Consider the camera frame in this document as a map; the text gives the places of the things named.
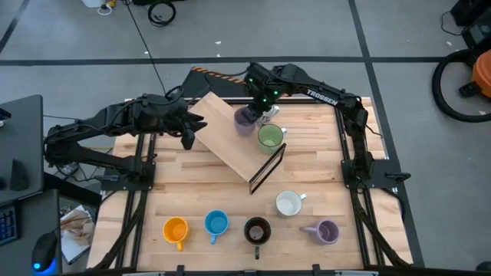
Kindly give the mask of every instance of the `vacuum hose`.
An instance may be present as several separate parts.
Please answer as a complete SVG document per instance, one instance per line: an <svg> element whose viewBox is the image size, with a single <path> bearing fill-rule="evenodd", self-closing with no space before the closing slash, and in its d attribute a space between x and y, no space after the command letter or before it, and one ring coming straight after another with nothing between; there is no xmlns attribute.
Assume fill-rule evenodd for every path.
<svg viewBox="0 0 491 276"><path fill-rule="evenodd" d="M443 113L445 113L449 117L452 117L455 120L459 120L466 123L482 123L482 122L491 121L491 114L465 115L462 113L458 113L448 105L445 99L443 99L443 95L442 95L441 79L445 67L450 62L468 61L470 60L470 58L477 59L477 57L479 57L481 54L482 54L481 51L472 50L472 49L453 52L452 54L449 54L447 57L445 57L438 64L437 69L435 69L435 73L433 73L433 80L431 81L431 90L433 92L433 97L435 99L435 102L437 103L438 108L440 108L440 110L442 110Z"/></svg>

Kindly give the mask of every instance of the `black mug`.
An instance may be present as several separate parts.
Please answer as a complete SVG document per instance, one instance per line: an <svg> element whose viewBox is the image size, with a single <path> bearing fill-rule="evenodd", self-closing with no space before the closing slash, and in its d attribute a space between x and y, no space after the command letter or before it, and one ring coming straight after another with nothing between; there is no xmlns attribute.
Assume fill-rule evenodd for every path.
<svg viewBox="0 0 491 276"><path fill-rule="evenodd" d="M251 218L244 226L245 239L255 247L255 259L259 260L259 246L264 245L271 237L271 226L259 217Z"/></svg>

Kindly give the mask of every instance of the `computer mouse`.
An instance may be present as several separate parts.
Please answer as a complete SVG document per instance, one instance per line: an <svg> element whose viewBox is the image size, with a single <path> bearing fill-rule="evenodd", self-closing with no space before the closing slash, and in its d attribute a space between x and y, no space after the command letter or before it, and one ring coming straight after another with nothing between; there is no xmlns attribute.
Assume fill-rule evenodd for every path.
<svg viewBox="0 0 491 276"><path fill-rule="evenodd" d="M45 271L53 261L56 253L58 238L53 232L46 233L38 238L32 250L32 267L35 271Z"/></svg>

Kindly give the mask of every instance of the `gray floor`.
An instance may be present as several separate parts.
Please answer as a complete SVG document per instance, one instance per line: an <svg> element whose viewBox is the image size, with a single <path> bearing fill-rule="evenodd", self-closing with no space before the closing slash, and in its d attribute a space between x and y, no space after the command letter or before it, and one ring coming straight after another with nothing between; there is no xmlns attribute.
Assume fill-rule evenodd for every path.
<svg viewBox="0 0 491 276"><path fill-rule="evenodd" d="M440 15L455 2L356 0L371 56L438 57L465 48L462 38L440 30ZM0 2L0 34L20 3ZM0 60L147 58L128 11L118 4L112 15L99 16L81 1L31 0ZM361 56L347 0L187 0L176 2L176 7L175 22L155 28L143 8L132 6L155 58ZM458 30L451 17L446 22ZM171 88L193 65L227 73L245 67L159 64L157 69ZM298 65L333 86L371 96L362 63ZM435 66L387 63L374 68L401 166L413 175L406 186L425 263L473 270L491 260L491 124L460 123L439 112L430 92ZM491 112L483 99L464 101L455 95L469 75L464 66L449 67L442 85L448 101L465 113ZM108 104L160 90L150 65L0 67L1 102L41 94L44 112L50 115L89 117ZM44 130L62 123L66 121L46 118ZM113 142L98 137L84 144ZM75 266L66 271L81 269L84 259Z"/></svg>

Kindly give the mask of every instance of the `paper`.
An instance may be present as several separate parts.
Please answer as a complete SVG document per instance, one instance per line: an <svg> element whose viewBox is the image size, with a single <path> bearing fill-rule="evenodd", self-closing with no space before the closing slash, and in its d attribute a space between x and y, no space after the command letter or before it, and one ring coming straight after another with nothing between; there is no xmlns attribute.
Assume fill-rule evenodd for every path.
<svg viewBox="0 0 491 276"><path fill-rule="evenodd" d="M82 205L63 216L60 225L61 252L67 263L71 264L91 246L95 225L91 214Z"/></svg>

